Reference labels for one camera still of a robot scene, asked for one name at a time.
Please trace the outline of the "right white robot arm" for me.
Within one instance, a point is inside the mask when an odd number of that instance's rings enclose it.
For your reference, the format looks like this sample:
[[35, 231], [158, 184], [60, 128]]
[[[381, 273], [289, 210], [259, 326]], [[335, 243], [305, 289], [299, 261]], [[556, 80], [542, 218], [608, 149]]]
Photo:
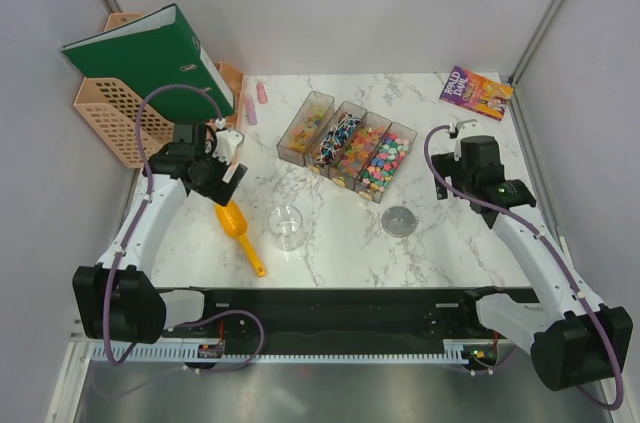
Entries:
[[622, 370], [633, 321], [622, 307], [608, 307], [548, 236], [527, 185], [509, 180], [497, 140], [442, 126], [455, 149], [426, 154], [436, 196], [469, 202], [515, 257], [540, 307], [532, 310], [497, 289], [477, 290], [458, 311], [458, 324], [477, 337], [494, 330], [525, 351], [542, 383], [552, 391], [582, 388], [611, 378], [623, 393]]

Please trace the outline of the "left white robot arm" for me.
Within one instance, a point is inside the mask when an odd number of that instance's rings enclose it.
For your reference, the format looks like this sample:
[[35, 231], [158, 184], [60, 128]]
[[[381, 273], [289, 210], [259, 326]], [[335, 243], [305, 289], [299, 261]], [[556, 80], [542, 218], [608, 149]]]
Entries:
[[93, 266], [79, 267], [72, 286], [84, 332], [91, 339], [152, 344], [183, 323], [198, 336], [219, 325], [219, 312], [197, 290], [160, 290], [150, 281], [159, 247], [177, 210], [198, 194], [226, 206], [247, 169], [234, 129], [179, 124], [172, 140], [142, 171], [143, 188], [108, 249]]

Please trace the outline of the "yellow plastic scoop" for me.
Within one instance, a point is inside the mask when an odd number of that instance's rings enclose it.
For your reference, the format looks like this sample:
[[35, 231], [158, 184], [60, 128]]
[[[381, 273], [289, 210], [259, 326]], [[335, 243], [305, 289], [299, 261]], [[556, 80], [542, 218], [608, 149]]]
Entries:
[[239, 243], [258, 277], [267, 275], [266, 266], [256, 252], [248, 237], [248, 223], [234, 201], [226, 206], [215, 205], [216, 216], [227, 236]]

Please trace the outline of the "clear four-compartment candy box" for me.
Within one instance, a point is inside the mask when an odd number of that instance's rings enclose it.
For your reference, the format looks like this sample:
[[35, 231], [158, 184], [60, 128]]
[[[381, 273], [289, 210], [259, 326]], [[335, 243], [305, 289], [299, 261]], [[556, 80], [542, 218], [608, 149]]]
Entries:
[[317, 91], [310, 92], [276, 145], [278, 157], [381, 202], [411, 152], [417, 132]]

